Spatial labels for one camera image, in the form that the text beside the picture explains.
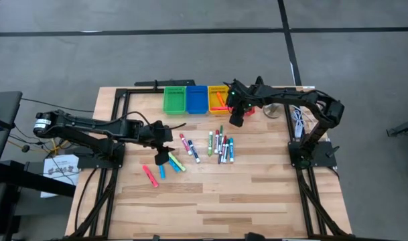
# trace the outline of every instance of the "yellow highlighter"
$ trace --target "yellow highlighter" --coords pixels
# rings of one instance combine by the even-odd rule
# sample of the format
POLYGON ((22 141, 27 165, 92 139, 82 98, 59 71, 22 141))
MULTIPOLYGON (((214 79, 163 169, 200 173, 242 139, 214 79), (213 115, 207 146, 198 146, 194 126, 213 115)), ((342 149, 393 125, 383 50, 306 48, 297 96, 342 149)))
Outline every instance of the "yellow highlighter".
POLYGON ((172 155, 171 153, 168 153, 169 157, 171 157, 172 161, 182 170, 182 171, 186 171, 186 168, 177 160, 176 157, 174 157, 174 155, 172 155))

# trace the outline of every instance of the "blue marker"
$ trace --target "blue marker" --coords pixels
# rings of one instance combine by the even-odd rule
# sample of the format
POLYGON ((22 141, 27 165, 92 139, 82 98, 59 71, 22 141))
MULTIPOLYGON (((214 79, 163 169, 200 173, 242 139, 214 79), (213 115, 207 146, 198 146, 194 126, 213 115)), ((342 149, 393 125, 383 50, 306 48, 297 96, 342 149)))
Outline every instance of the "blue marker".
POLYGON ((230 138, 230 142, 229 142, 229 151, 230 151, 230 162, 233 162, 233 158, 234 158, 234 153, 233 153, 233 138, 230 138))
POLYGON ((161 173, 161 179, 165 179, 165 169, 163 168, 163 165, 159 166, 159 172, 161 173))
POLYGON ((199 160, 198 153, 196 152, 196 149, 195 149, 195 147, 193 146, 192 141, 189 140, 188 143, 189 143, 189 146, 190 146, 190 148, 191 148, 191 150, 192 150, 192 152, 193 152, 193 155, 195 156, 196 163, 201 162, 201 160, 199 160))
POLYGON ((176 165, 176 163, 174 161, 172 161, 171 158, 169 158, 169 164, 171 164, 172 168, 174 169, 174 171, 176 171, 177 173, 180 172, 180 168, 176 165))

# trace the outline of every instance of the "white paper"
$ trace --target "white paper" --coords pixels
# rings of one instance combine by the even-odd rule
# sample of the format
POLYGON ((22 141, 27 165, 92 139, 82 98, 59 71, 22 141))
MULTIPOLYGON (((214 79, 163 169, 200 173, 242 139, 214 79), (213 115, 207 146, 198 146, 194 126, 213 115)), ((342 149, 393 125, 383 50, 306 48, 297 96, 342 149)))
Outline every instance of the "white paper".
MULTIPOLYGON (((75 155, 59 155, 52 158, 47 158, 44 160, 44 169, 43 169, 43 176, 55 179, 58 181, 62 181, 64 183, 68 184, 74 184, 77 185, 78 181, 78 168, 77 168, 77 163, 78 163, 78 157, 75 155)), ((57 196, 56 194, 53 193, 46 193, 44 191, 41 192, 40 197, 41 198, 47 198, 47 197, 54 197, 57 196)))

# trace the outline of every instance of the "green marker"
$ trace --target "green marker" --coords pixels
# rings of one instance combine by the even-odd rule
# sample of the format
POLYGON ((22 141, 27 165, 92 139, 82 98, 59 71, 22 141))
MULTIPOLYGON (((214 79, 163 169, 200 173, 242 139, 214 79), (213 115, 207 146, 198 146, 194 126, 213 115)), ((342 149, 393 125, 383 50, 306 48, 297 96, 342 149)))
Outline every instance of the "green marker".
POLYGON ((212 131, 210 131, 210 138, 208 140, 208 156, 211 157, 212 154, 212 131))
POLYGON ((218 136, 218 153, 222 154, 222 145, 223 145, 223 125, 220 126, 220 134, 218 136))

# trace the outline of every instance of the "yellow bin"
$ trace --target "yellow bin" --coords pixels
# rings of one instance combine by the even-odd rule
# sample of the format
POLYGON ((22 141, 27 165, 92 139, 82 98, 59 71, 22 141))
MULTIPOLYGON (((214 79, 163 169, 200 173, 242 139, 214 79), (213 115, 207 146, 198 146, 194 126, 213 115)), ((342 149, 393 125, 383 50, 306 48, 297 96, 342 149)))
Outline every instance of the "yellow bin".
POLYGON ((217 92, 220 93, 224 103, 226 104, 226 99, 228 98, 228 86, 209 86, 208 87, 208 108, 211 114, 226 114, 229 113, 228 110, 211 110, 213 107, 222 107, 220 101, 217 98, 217 92))

